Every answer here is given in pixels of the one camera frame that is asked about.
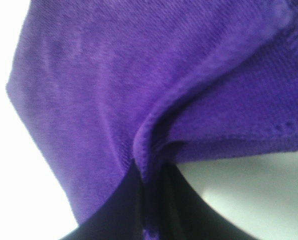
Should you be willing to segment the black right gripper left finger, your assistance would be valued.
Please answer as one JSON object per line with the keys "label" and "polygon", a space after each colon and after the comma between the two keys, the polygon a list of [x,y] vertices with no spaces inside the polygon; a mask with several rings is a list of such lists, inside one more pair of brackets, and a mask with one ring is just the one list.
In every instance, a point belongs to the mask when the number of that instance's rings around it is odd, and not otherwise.
{"label": "black right gripper left finger", "polygon": [[133,163],[103,206],[63,239],[143,240],[143,231],[143,186]]}

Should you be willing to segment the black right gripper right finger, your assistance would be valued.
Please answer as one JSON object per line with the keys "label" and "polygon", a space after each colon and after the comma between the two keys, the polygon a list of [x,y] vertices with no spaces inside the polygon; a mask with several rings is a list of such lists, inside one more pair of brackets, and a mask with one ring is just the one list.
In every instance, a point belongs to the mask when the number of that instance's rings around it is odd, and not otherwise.
{"label": "black right gripper right finger", "polygon": [[161,240],[252,240],[212,209],[190,186],[175,165],[160,175]]}

